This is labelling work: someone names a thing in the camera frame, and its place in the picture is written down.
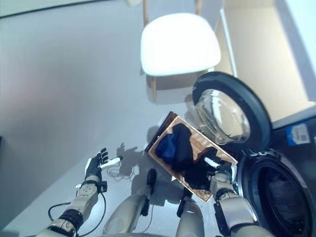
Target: sticker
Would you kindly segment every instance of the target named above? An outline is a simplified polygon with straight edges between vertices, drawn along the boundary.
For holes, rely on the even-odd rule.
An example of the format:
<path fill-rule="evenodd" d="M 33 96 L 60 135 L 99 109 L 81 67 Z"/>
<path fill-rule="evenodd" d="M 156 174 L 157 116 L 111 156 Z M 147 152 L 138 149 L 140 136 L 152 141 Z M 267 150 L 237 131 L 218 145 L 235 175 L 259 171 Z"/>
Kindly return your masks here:
<path fill-rule="evenodd" d="M 290 146 L 296 146 L 311 142 L 305 123 L 287 127 L 285 131 L 287 142 Z"/>

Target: white chair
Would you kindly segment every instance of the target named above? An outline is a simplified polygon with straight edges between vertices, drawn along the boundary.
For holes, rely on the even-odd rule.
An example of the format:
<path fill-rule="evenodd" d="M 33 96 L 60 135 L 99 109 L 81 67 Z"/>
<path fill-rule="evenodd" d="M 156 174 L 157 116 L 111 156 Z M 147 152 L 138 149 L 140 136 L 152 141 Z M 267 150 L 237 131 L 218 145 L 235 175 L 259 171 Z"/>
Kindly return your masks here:
<path fill-rule="evenodd" d="M 200 13 L 201 0 L 196 0 L 196 14 L 170 14 L 148 23 L 148 2 L 143 0 L 141 64 L 151 76 L 154 102 L 156 77 L 199 72 L 219 63 L 217 38 Z"/>

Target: gray floor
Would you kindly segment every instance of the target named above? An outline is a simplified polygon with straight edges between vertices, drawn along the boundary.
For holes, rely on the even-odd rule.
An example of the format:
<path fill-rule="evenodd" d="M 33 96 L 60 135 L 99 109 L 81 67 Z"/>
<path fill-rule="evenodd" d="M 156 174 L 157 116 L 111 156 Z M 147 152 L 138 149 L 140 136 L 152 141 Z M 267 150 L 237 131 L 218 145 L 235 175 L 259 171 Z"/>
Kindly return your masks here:
<path fill-rule="evenodd" d="M 193 11 L 193 2 L 153 0 L 151 16 Z M 219 4 L 209 4 L 204 14 L 214 25 Z M 196 76 L 159 80 L 158 102 L 152 103 L 140 70 L 141 12 L 113 0 L 0 20 L 1 236 L 44 228 L 47 208 L 74 197 L 86 160 L 104 146 L 110 156 L 125 155 L 121 167 L 103 172 L 109 182 L 106 216 L 156 166 L 159 188 L 148 232 L 175 234 L 179 186 L 142 150 L 162 116 L 171 110 L 183 116 Z M 216 235 L 212 204 L 201 208 L 206 234 Z M 98 203 L 81 233 L 96 224 L 101 210 Z M 137 230 L 149 220 L 141 218 Z"/>

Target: wooden tray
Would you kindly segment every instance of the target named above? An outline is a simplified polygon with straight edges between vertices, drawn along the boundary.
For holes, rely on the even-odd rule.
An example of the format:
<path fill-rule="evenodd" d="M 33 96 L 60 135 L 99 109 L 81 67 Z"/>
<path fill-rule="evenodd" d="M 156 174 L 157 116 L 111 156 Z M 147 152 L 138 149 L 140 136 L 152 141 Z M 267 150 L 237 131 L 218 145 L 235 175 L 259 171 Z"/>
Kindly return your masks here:
<path fill-rule="evenodd" d="M 189 184 L 184 180 L 184 172 L 177 173 L 172 170 L 171 165 L 165 163 L 162 159 L 156 156 L 155 150 L 161 139 L 168 133 L 172 133 L 172 127 L 176 124 L 182 123 L 184 124 L 192 133 L 190 137 L 190 143 L 193 149 L 193 159 L 196 162 L 199 157 L 198 154 L 201 153 L 207 147 L 215 147 L 217 149 L 216 156 L 222 160 L 226 160 L 233 164 L 237 164 L 237 160 L 235 160 L 231 155 L 225 152 L 222 148 L 220 148 L 217 144 L 209 140 L 206 136 L 204 136 L 201 132 L 192 127 L 189 123 L 181 119 L 174 112 L 170 112 L 167 118 L 164 120 L 162 125 L 160 126 L 158 132 L 155 134 L 153 139 L 150 141 L 145 151 L 149 154 L 151 158 L 153 158 L 158 164 L 160 164 L 164 169 L 166 169 L 172 176 L 174 176 L 184 187 L 190 190 L 194 195 L 199 197 L 202 201 L 208 202 L 212 198 L 212 193 L 206 190 L 195 190 L 192 189 Z"/>

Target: cable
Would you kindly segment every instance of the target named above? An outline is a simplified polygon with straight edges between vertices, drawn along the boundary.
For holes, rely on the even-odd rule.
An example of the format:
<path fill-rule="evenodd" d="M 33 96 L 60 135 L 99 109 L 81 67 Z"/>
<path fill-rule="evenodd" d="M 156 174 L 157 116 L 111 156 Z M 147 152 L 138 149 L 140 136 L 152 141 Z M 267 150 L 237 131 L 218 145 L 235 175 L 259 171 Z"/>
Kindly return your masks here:
<path fill-rule="evenodd" d="M 106 202 L 106 200 L 105 200 L 105 197 L 104 197 L 103 193 L 101 193 L 101 195 L 102 195 L 102 198 L 103 198 L 103 201 L 104 201 L 104 211 L 103 211 L 101 220 L 99 221 L 99 223 L 98 223 L 91 231 L 89 231 L 88 233 L 86 233 L 86 234 L 84 234 L 84 235 L 78 236 L 78 237 L 84 237 L 84 236 L 87 236 L 88 234 L 94 232 L 94 231 L 99 227 L 99 225 L 101 224 L 101 222 L 103 221 L 103 218 L 104 218 L 104 216 L 105 216 L 105 211 L 106 211 L 106 209 L 107 209 L 107 202 Z"/>
<path fill-rule="evenodd" d="M 143 232 L 145 232 L 146 230 L 148 230 L 149 226 L 151 225 L 152 220 L 153 220 L 153 209 L 154 209 L 154 205 L 152 206 L 152 216 L 150 217 L 150 222 L 149 222 L 147 228 L 146 228 L 145 230 L 143 230 L 141 233 L 143 233 Z"/>
<path fill-rule="evenodd" d="M 77 237 L 84 237 L 84 236 L 87 236 L 88 234 L 94 232 L 98 227 L 99 225 L 101 224 L 101 222 L 103 221 L 103 218 L 105 216 L 105 212 L 106 212 L 106 209 L 107 209 L 107 203 L 106 203 L 106 200 L 105 200 L 105 197 L 103 195 L 103 193 L 101 193 L 101 196 L 103 198 L 103 202 L 104 202 L 104 211 L 103 211 L 103 214 L 102 214 L 102 217 L 101 217 L 101 220 L 99 221 L 99 223 L 96 225 L 96 227 L 94 227 L 91 231 L 89 231 L 88 233 L 84 234 L 84 235 L 77 235 Z M 49 209 L 48 209 L 48 217 L 50 218 L 51 221 L 54 221 L 54 219 L 51 217 L 51 214 L 50 214 L 50 211 L 55 208 L 55 207 L 58 207 L 58 206 L 64 206 L 64 205 L 69 205 L 70 202 L 64 202 L 64 203 L 60 203 L 60 204 L 56 204 L 56 205 L 53 205 L 51 206 Z"/>
<path fill-rule="evenodd" d="M 50 214 L 50 211 L 55 208 L 55 207 L 58 207 L 58 206 L 64 206 L 64 205 L 69 205 L 71 202 L 64 202 L 64 203 L 60 203 L 60 204 L 56 204 L 56 205 L 53 205 L 51 206 L 49 209 L 48 209 L 48 217 L 51 221 L 54 221 L 54 219 L 51 217 L 51 214 Z"/>

